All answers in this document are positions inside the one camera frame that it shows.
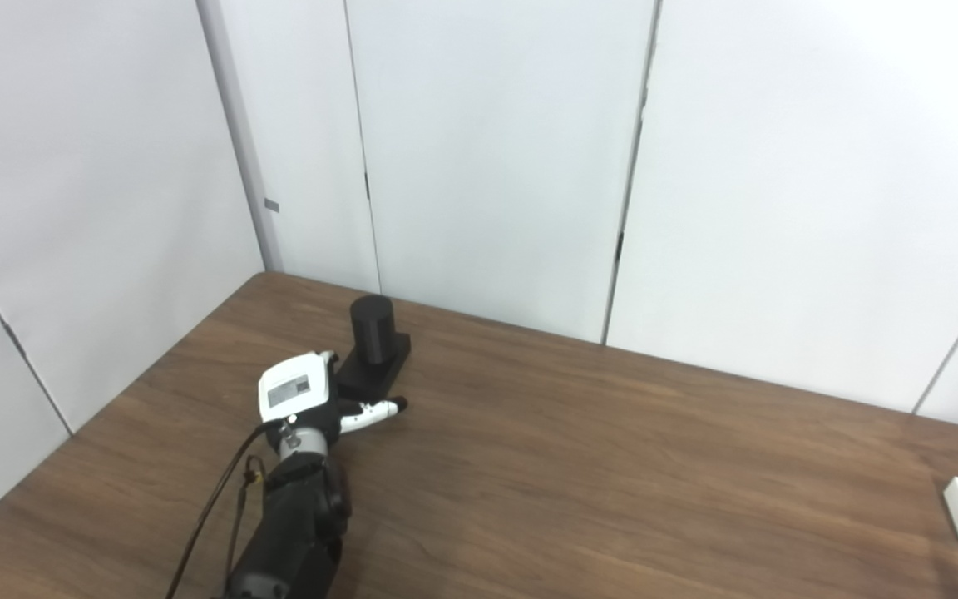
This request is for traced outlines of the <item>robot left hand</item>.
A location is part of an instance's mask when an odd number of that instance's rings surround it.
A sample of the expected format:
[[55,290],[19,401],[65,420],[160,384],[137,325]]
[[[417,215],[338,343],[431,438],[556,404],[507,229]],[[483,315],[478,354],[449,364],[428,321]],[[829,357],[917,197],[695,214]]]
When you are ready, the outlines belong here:
[[262,420],[273,422],[298,416],[310,409],[334,406],[339,425],[324,437],[331,441],[339,433],[354,433],[396,414],[406,412],[404,397],[385,399],[344,399],[334,379],[338,354],[333,350],[295,356],[263,372],[258,383],[258,405]]

